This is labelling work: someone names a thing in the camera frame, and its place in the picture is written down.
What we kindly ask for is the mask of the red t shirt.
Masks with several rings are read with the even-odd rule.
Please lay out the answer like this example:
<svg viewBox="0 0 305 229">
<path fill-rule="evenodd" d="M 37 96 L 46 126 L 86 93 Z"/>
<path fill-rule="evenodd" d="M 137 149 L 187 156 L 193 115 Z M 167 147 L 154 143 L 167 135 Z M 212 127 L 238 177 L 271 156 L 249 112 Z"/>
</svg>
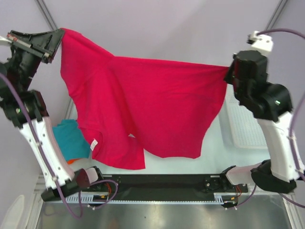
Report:
<svg viewBox="0 0 305 229">
<path fill-rule="evenodd" d="M 115 56 L 65 29 L 61 77 L 92 158 L 111 167 L 145 168 L 161 158 L 201 155 L 220 112 L 227 67 Z"/>
</svg>

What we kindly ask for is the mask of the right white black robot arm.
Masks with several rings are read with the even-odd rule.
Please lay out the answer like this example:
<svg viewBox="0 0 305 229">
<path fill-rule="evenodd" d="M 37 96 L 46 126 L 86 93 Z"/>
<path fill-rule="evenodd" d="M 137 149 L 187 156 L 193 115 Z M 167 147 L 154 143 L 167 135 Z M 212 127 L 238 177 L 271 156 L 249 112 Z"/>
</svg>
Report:
<svg viewBox="0 0 305 229">
<path fill-rule="evenodd" d="M 240 51 L 224 78 L 233 86 L 239 105 L 252 112 L 260 125 L 270 155 L 260 164 L 227 168 L 220 179 L 224 191 L 254 183 L 264 191 L 288 194 L 305 173 L 289 126 L 293 118 L 290 93 L 285 86 L 268 82 L 267 64 L 268 58 L 259 51 Z"/>
</svg>

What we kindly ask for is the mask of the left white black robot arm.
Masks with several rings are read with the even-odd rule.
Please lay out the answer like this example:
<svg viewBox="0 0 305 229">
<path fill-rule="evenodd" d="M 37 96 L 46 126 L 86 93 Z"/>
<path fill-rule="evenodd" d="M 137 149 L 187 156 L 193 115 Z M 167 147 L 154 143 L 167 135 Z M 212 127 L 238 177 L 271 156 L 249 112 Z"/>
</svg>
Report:
<svg viewBox="0 0 305 229">
<path fill-rule="evenodd" d="M 99 191 L 105 178 L 97 167 L 76 172 L 67 164 L 54 137 L 51 119 L 39 91 L 29 90 L 40 63 L 51 63 L 65 31 L 43 33 L 10 31 L 0 44 L 8 46 L 11 57 L 0 64 L 0 107 L 23 135 L 41 167 L 44 201 L 57 201 L 92 187 Z"/>
</svg>

